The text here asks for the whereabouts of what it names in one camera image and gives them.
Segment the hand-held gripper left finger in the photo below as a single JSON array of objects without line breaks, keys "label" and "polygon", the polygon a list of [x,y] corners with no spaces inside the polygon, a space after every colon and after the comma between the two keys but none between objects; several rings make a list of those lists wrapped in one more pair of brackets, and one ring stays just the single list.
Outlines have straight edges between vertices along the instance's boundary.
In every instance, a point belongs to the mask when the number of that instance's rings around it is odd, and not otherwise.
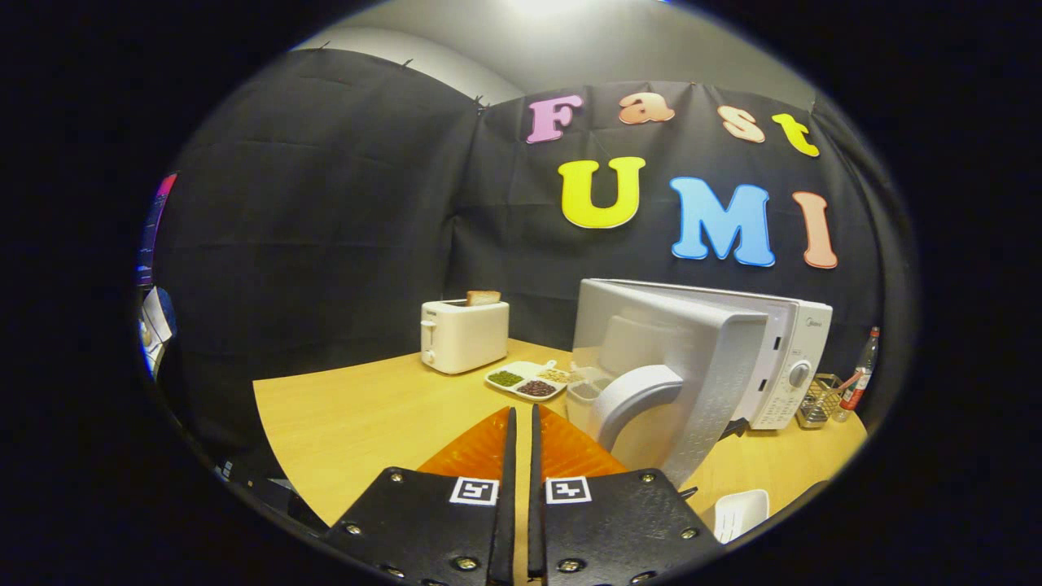
[{"label": "hand-held gripper left finger", "polygon": [[516,441],[499,409],[417,470],[381,470],[322,542],[398,585],[510,585]]}]

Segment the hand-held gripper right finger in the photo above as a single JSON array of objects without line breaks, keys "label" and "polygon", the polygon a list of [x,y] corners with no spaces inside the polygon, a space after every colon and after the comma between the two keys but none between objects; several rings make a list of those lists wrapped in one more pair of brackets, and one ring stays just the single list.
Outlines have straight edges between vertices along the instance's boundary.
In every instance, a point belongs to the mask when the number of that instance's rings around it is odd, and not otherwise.
[{"label": "hand-held gripper right finger", "polygon": [[541,585],[659,585],[721,555],[688,494],[628,470],[544,405],[532,409],[528,576]]}]

